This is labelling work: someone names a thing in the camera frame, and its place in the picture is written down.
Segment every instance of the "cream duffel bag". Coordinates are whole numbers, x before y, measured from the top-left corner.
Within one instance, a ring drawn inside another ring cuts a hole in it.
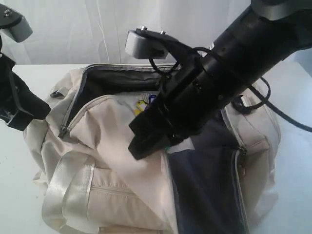
[[[51,113],[24,132],[41,169],[34,181],[46,188],[48,226],[62,234],[240,234],[270,211],[281,133],[266,106],[243,115],[230,104],[201,134],[132,157],[128,124],[156,97],[158,80],[150,67],[95,64],[56,84]]]

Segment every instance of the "gray plastic part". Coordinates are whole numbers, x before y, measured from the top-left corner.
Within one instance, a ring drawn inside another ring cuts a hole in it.
[[[136,59],[165,59],[168,55],[159,42],[144,38],[134,30],[128,33],[125,52]]]
[[[26,18],[23,16],[21,22],[10,28],[3,29],[3,32],[14,41],[22,42],[33,33],[33,30],[29,26]]]
[[[251,0],[253,11],[268,20],[280,20],[303,9],[312,9],[312,0]]]

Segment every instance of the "white curtain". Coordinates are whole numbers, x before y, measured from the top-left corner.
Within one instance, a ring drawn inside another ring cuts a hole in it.
[[[209,46],[250,0],[0,0],[25,15],[33,34],[3,52],[17,64],[143,63],[124,52],[128,30],[164,30]]]

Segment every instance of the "bolt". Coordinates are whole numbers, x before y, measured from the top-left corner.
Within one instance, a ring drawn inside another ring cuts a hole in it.
[[[10,16],[11,14],[12,14],[12,11],[10,11],[9,9],[4,11],[5,16]]]

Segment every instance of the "white table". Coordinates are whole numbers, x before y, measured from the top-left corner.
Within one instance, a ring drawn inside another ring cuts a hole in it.
[[[84,65],[17,65],[14,71],[40,98],[63,75]],[[265,77],[272,102],[312,126],[312,78],[297,63],[282,62]],[[280,120],[283,138],[276,160],[278,203],[256,228],[256,234],[312,232],[312,134]],[[22,133],[0,124],[0,232],[55,234],[41,219],[42,191],[31,180],[38,167]]]

